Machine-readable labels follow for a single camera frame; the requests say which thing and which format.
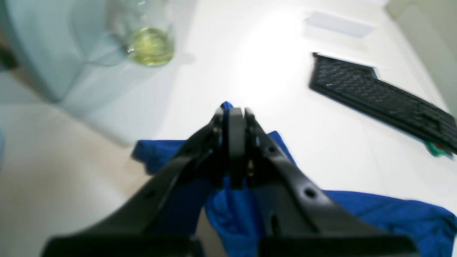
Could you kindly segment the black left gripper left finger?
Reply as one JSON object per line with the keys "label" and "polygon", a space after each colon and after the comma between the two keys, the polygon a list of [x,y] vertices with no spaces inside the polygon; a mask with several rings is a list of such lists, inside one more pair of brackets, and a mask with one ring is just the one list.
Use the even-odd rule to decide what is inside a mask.
{"label": "black left gripper left finger", "polygon": [[240,161],[229,136],[244,133],[240,108],[217,109],[121,208],[78,233],[49,240],[43,257],[204,257],[195,237],[210,193]]}

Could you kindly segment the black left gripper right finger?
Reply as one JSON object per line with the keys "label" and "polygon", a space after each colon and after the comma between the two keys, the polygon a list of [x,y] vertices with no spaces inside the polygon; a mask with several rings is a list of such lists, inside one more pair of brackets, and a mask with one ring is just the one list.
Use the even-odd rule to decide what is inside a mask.
{"label": "black left gripper right finger", "polygon": [[409,236],[357,218],[314,184],[245,109],[247,186],[263,237],[258,257],[416,257]]}

